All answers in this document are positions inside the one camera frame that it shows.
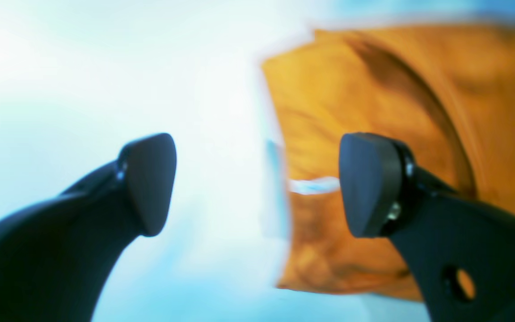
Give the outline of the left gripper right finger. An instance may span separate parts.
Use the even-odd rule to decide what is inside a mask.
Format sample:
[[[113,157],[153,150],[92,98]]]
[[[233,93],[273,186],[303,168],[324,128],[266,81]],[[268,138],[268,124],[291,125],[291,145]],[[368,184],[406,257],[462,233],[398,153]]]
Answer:
[[[466,199],[388,137],[342,136],[339,177],[356,238],[386,237],[433,322],[515,322],[515,216]]]

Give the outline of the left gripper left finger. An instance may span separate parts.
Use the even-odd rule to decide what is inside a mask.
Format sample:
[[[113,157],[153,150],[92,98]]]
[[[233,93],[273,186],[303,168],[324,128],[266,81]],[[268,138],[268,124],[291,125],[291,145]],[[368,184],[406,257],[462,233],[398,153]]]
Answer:
[[[170,134],[143,137],[58,196],[1,219],[0,322],[92,320],[122,252],[163,230],[176,167]]]

